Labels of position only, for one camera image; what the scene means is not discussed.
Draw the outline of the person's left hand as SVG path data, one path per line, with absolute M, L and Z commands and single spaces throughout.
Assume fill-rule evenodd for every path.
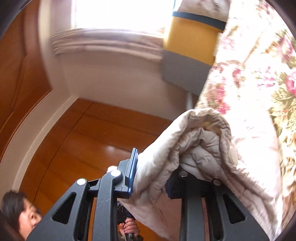
M 133 218 L 127 218 L 124 222 L 118 225 L 119 228 L 119 238 L 121 240 L 126 240 L 125 235 L 132 233 L 133 240 L 139 240 L 140 228 L 138 227 L 136 221 Z

